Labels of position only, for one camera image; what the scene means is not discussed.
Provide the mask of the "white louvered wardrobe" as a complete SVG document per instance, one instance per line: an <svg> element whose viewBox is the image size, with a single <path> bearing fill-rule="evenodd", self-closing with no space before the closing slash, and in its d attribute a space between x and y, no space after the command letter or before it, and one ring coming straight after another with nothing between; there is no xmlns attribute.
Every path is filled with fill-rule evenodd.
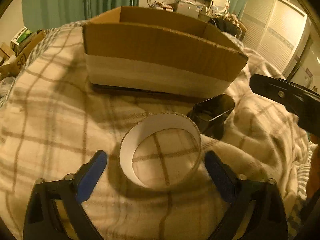
<svg viewBox="0 0 320 240"><path fill-rule="evenodd" d="M285 72L303 36L306 13L286 0L247 0L240 21L246 27L244 45Z"/></svg>

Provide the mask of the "chair with black jacket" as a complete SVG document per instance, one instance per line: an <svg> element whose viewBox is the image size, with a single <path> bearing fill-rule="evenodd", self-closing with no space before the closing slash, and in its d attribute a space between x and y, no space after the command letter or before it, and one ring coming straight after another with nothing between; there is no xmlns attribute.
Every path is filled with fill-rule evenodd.
<svg viewBox="0 0 320 240"><path fill-rule="evenodd" d="M245 32L240 27L237 27L228 20L223 20L221 18L211 18L209 20L209 23L217 27L221 32L228 33L238 38L240 41L244 39Z"/></svg>

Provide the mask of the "crumpled plastic bag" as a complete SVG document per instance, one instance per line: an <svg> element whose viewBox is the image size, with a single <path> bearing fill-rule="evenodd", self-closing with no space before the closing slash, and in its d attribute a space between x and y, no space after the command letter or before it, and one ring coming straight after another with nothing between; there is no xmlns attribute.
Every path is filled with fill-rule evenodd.
<svg viewBox="0 0 320 240"><path fill-rule="evenodd" d="M4 97L14 83L14 77L5 77L0 83L0 98Z"/></svg>

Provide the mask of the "oval white vanity mirror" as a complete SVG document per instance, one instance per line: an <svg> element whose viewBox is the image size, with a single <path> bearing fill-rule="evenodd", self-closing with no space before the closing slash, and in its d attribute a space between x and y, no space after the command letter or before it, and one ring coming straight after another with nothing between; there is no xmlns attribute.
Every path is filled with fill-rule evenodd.
<svg viewBox="0 0 320 240"><path fill-rule="evenodd" d="M228 8L229 0L212 0L212 7L218 13L223 13Z"/></svg>

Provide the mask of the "small SF cardboard box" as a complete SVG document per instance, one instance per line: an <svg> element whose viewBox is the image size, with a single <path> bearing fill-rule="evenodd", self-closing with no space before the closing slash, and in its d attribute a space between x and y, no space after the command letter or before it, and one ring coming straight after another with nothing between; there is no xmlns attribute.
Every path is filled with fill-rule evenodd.
<svg viewBox="0 0 320 240"><path fill-rule="evenodd" d="M18 47L17 52L1 65L1 79L9 76L16 77L25 65L32 50L45 38L44 30L30 34Z"/></svg>

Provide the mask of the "silver mini fridge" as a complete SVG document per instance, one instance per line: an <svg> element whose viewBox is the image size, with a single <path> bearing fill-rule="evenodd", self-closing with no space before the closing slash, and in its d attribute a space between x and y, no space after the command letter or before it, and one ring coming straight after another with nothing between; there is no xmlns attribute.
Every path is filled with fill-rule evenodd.
<svg viewBox="0 0 320 240"><path fill-rule="evenodd" d="M189 16L195 19L197 19L199 16L199 8L196 5L181 1L176 3L175 11L179 14Z"/></svg>

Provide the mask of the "open brown cardboard box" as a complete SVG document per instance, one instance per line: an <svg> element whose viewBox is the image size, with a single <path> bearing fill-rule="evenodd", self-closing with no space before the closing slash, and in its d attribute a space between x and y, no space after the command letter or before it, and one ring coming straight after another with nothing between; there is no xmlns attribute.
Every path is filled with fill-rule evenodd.
<svg viewBox="0 0 320 240"><path fill-rule="evenodd" d="M82 27L92 84L194 98L222 94L247 56L219 29L176 12L118 7Z"/></svg>

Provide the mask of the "green white product box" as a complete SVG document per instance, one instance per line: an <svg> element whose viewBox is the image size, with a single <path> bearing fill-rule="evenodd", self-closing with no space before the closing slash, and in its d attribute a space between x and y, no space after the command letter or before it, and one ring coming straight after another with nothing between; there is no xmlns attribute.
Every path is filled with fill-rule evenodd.
<svg viewBox="0 0 320 240"><path fill-rule="evenodd" d="M23 27L22 29L20 29L18 33L10 41L11 48L19 46L32 33L33 32L29 30L27 27Z"/></svg>

